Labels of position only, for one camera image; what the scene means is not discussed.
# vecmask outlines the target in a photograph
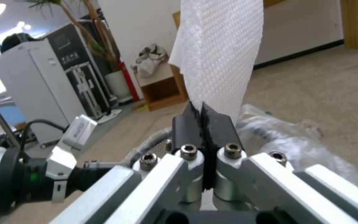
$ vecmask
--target beige carpet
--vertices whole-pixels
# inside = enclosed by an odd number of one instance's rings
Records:
[[[323,142],[335,154],[358,168],[358,51],[343,46],[256,70],[244,103],[270,111],[290,122],[309,118],[321,124]],[[84,160],[121,161],[135,146],[159,129],[171,125],[185,104],[154,112],[133,112],[111,129]],[[62,204],[26,204],[7,223],[45,223],[80,195]]]

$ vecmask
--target tree trunk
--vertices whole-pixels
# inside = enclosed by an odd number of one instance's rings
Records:
[[[116,70],[119,70],[119,58],[112,51],[111,43],[109,42],[109,39],[108,39],[109,30],[106,28],[105,24],[101,21],[98,13],[96,12],[96,9],[94,8],[93,4],[91,3],[91,1],[82,0],[82,2],[84,3],[85,7],[88,9],[89,16],[91,17],[91,19],[93,21],[95,21],[96,28],[98,30],[98,33],[102,39],[104,46],[105,46],[107,54],[109,55],[109,57],[111,57],[113,67]]]
[[[93,48],[94,44],[98,44],[98,42],[94,39],[94,37],[88,32],[88,30],[85,29],[85,27],[83,27],[78,21],[77,19],[71,14],[70,10],[68,10],[68,8],[63,5],[63,4],[58,4],[63,11],[66,13],[67,17],[70,19],[70,21],[80,29],[82,35],[85,37],[86,41],[87,41],[87,45],[89,50],[92,52],[92,54],[97,55],[99,57],[102,57],[108,61],[112,60],[112,58],[108,58],[106,57],[106,52],[105,50],[103,50],[101,47],[99,50],[101,50],[102,52],[96,52],[95,49]]]

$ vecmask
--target potted plant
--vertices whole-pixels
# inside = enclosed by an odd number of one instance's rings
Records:
[[[120,70],[119,58],[113,53],[113,51],[111,50],[111,45],[108,42],[107,36],[109,31],[107,27],[105,27],[105,25],[102,23],[101,19],[98,17],[98,14],[90,0],[78,0],[78,1],[81,1],[85,5],[85,7],[87,7],[89,11],[89,16],[96,21],[95,24],[97,26],[98,32],[101,36],[101,39],[105,47],[102,47],[94,39],[92,34],[89,33],[89,31],[77,21],[77,19],[71,13],[68,4],[64,0],[23,0],[23,1],[32,3],[30,8],[35,7],[37,10],[40,10],[44,6],[48,6],[51,9],[51,4],[59,6],[67,15],[67,17],[70,19],[70,21],[74,24],[74,26],[79,28],[81,34],[86,40],[86,44],[88,46],[88,49],[91,51],[91,53],[97,57],[101,57],[107,60],[113,71]]]
[[[80,29],[83,37],[87,42],[87,46],[91,53],[95,56],[104,58],[108,61],[113,73],[105,76],[105,79],[114,92],[114,95],[118,100],[125,100],[131,98],[131,92],[129,91],[128,84],[123,76],[123,73],[120,68],[120,59],[118,49],[114,49],[115,41],[112,37],[110,31],[106,25],[101,21],[95,7],[92,4],[91,0],[78,0],[88,9],[89,17],[95,22],[96,29],[101,37],[104,47],[102,47],[82,26],[77,19],[73,16],[70,9],[68,8],[67,3],[64,0],[23,0],[28,3],[32,3],[30,7],[35,7],[37,10],[40,10],[44,6],[48,6],[51,9],[51,4],[60,6],[70,21]]]

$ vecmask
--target ceiling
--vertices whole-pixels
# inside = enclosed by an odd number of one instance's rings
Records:
[[[81,4],[79,7],[78,0],[67,0],[70,9],[76,18],[80,18],[87,14],[87,10]],[[35,8],[29,8],[30,3],[22,2],[22,0],[0,0],[0,3],[6,4],[6,9],[0,16],[0,34],[14,28],[19,21],[24,21],[31,25],[31,30],[25,32],[30,34],[38,34],[54,30],[69,22],[67,16],[59,6],[52,5],[52,13],[46,6],[42,13]]]

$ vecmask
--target white refrigerator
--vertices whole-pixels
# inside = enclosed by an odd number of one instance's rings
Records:
[[[65,127],[85,114],[48,40],[24,42],[1,54],[0,79],[26,122],[46,119]],[[40,144],[62,136],[45,124],[31,129]]]

